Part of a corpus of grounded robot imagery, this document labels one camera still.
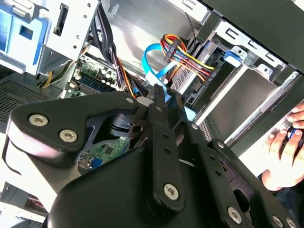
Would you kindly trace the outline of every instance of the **electronic component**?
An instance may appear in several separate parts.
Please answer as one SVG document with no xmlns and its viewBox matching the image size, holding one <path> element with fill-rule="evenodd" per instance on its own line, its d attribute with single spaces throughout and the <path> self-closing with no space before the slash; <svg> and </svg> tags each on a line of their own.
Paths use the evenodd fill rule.
<svg viewBox="0 0 304 228">
<path fill-rule="evenodd" d="M 123 137 L 112 144 L 99 145 L 83 152 L 78 160 L 78 166 L 87 171 L 97 168 L 123 154 L 128 146 L 129 139 Z"/>
<path fill-rule="evenodd" d="M 79 59 L 69 83 L 69 90 L 72 92 L 67 93 L 66 97 L 118 90 L 116 74 L 105 65 L 89 56 Z"/>
</svg>

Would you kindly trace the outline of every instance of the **green circuit board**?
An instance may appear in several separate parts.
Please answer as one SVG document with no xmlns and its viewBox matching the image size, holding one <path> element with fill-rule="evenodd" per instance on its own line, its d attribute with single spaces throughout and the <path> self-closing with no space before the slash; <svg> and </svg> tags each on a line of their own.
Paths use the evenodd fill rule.
<svg viewBox="0 0 304 228">
<path fill-rule="evenodd" d="M 94 158 L 102 160 L 102 164 L 105 164 L 123 154 L 129 146 L 128 138 L 119 138 L 112 144 L 103 144 L 94 147 L 80 155 L 78 165 L 79 167 L 91 170 L 91 164 Z"/>
<path fill-rule="evenodd" d="M 90 154 L 93 157 L 101 159 L 103 164 L 105 164 L 121 155 L 124 152 L 123 150 L 125 150 L 128 142 L 129 141 L 125 138 L 118 139 L 115 143 L 100 145 L 91 149 Z"/>
</svg>

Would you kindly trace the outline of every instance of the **wire bundle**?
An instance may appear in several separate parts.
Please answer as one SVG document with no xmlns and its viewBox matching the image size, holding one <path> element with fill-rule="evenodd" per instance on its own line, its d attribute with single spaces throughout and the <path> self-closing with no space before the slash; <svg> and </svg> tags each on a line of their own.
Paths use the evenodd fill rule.
<svg viewBox="0 0 304 228">
<path fill-rule="evenodd" d="M 170 57 L 170 61 L 176 62 L 179 66 L 182 66 L 195 73 L 198 77 L 200 77 L 202 81 L 206 81 L 206 78 L 211 75 L 214 67 L 207 66 L 193 56 L 189 55 L 187 53 L 185 44 L 178 36 L 173 34 L 166 34 L 162 37 L 160 44 L 163 54 L 167 56 L 175 40 L 178 40 L 180 44 L 173 51 L 173 54 Z M 179 67 L 177 67 L 176 70 L 172 73 L 169 81 L 172 79 L 178 68 Z"/>
<path fill-rule="evenodd" d="M 90 45 L 88 46 L 84 46 L 84 48 L 82 49 L 81 53 L 80 53 L 80 57 L 83 56 L 88 50 L 89 50 Z M 41 83 L 38 85 L 38 88 L 48 88 L 50 85 L 59 82 L 60 80 L 62 80 L 66 73 L 70 70 L 71 66 L 75 63 L 76 61 L 68 61 L 67 64 L 65 65 L 65 67 L 63 68 L 63 70 L 61 71 L 61 73 L 53 78 L 53 74 L 54 71 L 51 71 L 48 75 L 48 78 L 45 82 Z"/>
<path fill-rule="evenodd" d="M 118 59 L 116 55 L 116 46 L 113 41 L 112 29 L 109 20 L 106 17 L 101 1 L 99 1 L 99 5 L 97 7 L 96 17 L 97 17 L 97 21 L 100 24 L 100 30 L 97 29 L 96 21 L 94 19 L 91 25 L 91 33 L 94 42 L 97 48 L 100 50 L 103 57 L 105 58 L 105 60 L 107 61 L 107 63 L 113 66 L 113 68 L 115 69 L 117 75 L 118 87 L 121 88 L 123 86 L 123 81 L 125 81 L 129 93 L 133 97 L 135 97 L 128 74 L 126 73 L 121 61 Z M 100 41 L 98 36 L 99 31 L 101 32 L 102 42 Z"/>
</svg>

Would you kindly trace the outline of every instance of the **hex bolt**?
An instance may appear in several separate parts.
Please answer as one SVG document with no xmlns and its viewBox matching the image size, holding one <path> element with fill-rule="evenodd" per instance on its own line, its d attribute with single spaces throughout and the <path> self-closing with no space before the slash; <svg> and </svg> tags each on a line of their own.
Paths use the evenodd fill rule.
<svg viewBox="0 0 304 228">
<path fill-rule="evenodd" d="M 239 214 L 239 212 L 235 208 L 229 207 L 228 208 L 228 214 L 229 214 L 230 218 L 235 223 L 238 223 L 238 224 L 242 223 L 242 217 L 241 217 L 241 215 Z"/>
<path fill-rule="evenodd" d="M 286 218 L 286 222 L 291 228 L 296 228 L 295 223 L 290 218 Z"/>
<path fill-rule="evenodd" d="M 194 123 L 194 124 L 192 123 L 191 126 L 192 126 L 195 130 L 198 130 L 198 129 L 199 129 L 199 127 L 198 127 L 195 123 Z"/>
<path fill-rule="evenodd" d="M 34 125 L 34 126 L 38 126 L 38 127 L 42 127 L 48 124 L 48 119 L 41 114 L 34 114 L 31 115 L 28 119 L 28 121 Z"/>
<path fill-rule="evenodd" d="M 159 106 L 155 107 L 157 109 L 157 111 L 160 111 L 162 113 L 162 109 Z"/>
<path fill-rule="evenodd" d="M 218 146 L 222 149 L 224 148 L 224 145 L 221 142 L 218 142 Z"/>
<path fill-rule="evenodd" d="M 128 97 L 126 98 L 126 101 L 129 103 L 134 103 L 134 100 L 132 100 L 131 98 L 128 98 Z"/>
<path fill-rule="evenodd" d="M 73 143 L 73 142 L 75 142 L 77 140 L 77 134 L 76 134 L 76 132 L 74 132 L 72 130 L 69 130 L 69 129 L 62 130 L 59 133 L 59 137 L 63 141 L 68 142 L 68 143 Z"/>
<path fill-rule="evenodd" d="M 179 198 L 179 191 L 172 184 L 165 184 L 165 186 L 163 187 L 163 191 L 165 192 L 166 196 L 168 196 L 168 198 L 171 200 L 177 200 Z"/>
<path fill-rule="evenodd" d="M 272 216 L 272 219 L 275 221 L 275 223 L 276 223 L 280 228 L 283 228 L 283 227 L 284 227 L 282 221 L 281 221 L 276 215 L 273 215 L 273 216 Z"/>
</svg>

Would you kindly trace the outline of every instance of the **black metal arm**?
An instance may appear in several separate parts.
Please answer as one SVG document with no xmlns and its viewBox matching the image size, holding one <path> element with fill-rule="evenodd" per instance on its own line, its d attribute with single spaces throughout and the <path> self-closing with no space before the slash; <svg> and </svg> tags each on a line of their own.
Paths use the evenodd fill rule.
<svg viewBox="0 0 304 228">
<path fill-rule="evenodd" d="M 187 121 L 181 97 L 172 95 L 165 104 L 155 86 L 148 106 L 112 92 L 13 110 L 8 142 L 49 167 L 66 169 L 82 151 L 120 136 L 132 139 L 127 153 L 67 184 L 45 226 L 289 227 L 283 206 L 223 142 L 208 144 Z M 47 124 L 31 124 L 33 114 Z M 76 134 L 74 142 L 62 140 L 65 129 Z M 4 161 L 8 153 L 6 147 Z"/>
</svg>

